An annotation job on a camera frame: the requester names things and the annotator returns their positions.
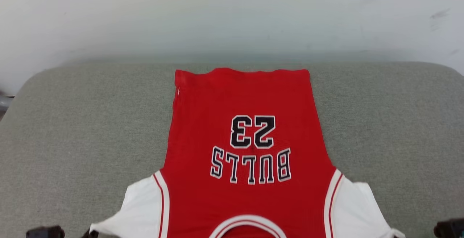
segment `basketball jersey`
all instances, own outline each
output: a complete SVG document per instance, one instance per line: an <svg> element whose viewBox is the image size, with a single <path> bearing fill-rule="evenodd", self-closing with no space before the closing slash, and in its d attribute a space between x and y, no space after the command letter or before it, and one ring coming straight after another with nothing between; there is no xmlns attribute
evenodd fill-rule
<svg viewBox="0 0 464 238"><path fill-rule="evenodd" d="M176 71L164 167L91 231L122 238L398 238L327 155L310 74Z"/></svg>

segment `white fabric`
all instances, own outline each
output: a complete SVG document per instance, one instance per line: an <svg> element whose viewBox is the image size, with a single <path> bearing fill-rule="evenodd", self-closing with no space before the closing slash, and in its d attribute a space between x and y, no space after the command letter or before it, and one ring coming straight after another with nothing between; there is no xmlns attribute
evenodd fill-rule
<svg viewBox="0 0 464 238"><path fill-rule="evenodd" d="M153 176L147 177L129 185L121 210L103 222L92 224L90 231L121 238L158 238L161 210L161 190Z"/></svg>
<svg viewBox="0 0 464 238"><path fill-rule="evenodd" d="M342 176L331 209L333 238L405 238L390 228L366 183L353 183Z"/></svg>

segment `wall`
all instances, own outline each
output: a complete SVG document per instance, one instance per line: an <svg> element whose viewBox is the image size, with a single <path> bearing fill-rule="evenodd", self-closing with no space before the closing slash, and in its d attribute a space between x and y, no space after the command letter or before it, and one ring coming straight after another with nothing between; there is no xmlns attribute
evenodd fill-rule
<svg viewBox="0 0 464 238"><path fill-rule="evenodd" d="M464 0L0 0L0 90L85 62L414 60L464 73Z"/></svg>

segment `red fabric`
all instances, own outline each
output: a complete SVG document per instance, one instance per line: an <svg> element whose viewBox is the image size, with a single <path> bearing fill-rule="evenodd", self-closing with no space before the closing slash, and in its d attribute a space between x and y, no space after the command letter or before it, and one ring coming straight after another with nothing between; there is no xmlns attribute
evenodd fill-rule
<svg viewBox="0 0 464 238"><path fill-rule="evenodd" d="M306 70L240 72L229 68L195 75L176 71L176 95L166 162L161 173L169 188L168 237L209 237L223 221L238 215L258 215L277 224L288 238L324 237L324 201L335 171L320 129ZM231 146L232 119L252 121L246 149ZM253 144L255 116L275 116L274 145ZM239 156L237 183L231 183L232 163L222 160L222 177L211 176L212 149ZM290 148L291 179L280 182L277 153ZM273 183L259 183L260 159L273 157ZM243 155L256 155L256 183L248 183L249 165ZM255 227L236 227L224 237L270 237Z"/></svg>

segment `jersey number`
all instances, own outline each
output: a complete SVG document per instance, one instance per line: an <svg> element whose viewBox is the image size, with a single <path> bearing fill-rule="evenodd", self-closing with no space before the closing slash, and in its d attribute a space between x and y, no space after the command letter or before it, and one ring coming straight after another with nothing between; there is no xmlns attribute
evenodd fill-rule
<svg viewBox="0 0 464 238"><path fill-rule="evenodd" d="M274 138L266 137L275 129L275 116L255 116L255 127L259 127L254 134L254 145L257 149L270 149L274 145ZM235 149L246 149L252 144L252 138L245 136L245 128L252 126L252 118L238 115L232 119L231 146Z"/></svg>

